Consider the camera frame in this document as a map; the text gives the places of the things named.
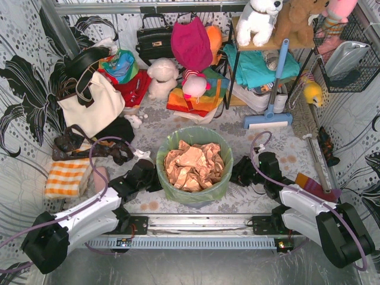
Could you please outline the green plastic trash bag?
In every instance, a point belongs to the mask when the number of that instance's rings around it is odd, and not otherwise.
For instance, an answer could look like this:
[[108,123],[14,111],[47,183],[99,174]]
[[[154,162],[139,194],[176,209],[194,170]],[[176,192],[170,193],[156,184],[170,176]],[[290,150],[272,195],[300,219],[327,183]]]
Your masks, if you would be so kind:
[[232,149],[225,139],[203,126],[174,131],[156,157],[166,198],[192,205],[219,200],[226,194],[233,162]]

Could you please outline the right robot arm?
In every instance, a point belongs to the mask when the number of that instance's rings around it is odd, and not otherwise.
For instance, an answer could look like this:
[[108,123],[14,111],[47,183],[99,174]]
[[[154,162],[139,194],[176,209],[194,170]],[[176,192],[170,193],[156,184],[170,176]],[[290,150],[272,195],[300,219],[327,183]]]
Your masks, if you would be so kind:
[[303,190],[282,175],[276,155],[263,152],[253,161],[244,156],[233,166],[231,182],[240,186],[261,184],[265,194],[278,202],[269,218],[253,222],[258,235],[286,233],[304,235],[319,245],[327,259],[344,268],[375,252],[375,244],[356,209],[336,204]]

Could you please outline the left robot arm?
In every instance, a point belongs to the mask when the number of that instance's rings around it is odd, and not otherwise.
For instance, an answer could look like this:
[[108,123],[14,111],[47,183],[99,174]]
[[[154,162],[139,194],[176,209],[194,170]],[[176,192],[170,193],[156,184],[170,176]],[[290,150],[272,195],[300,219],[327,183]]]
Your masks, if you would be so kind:
[[138,159],[123,176],[112,179],[107,188],[66,211],[37,216],[27,233],[22,251],[42,274],[57,269],[74,249],[105,233],[139,234],[124,205],[146,190],[161,190],[152,159]]

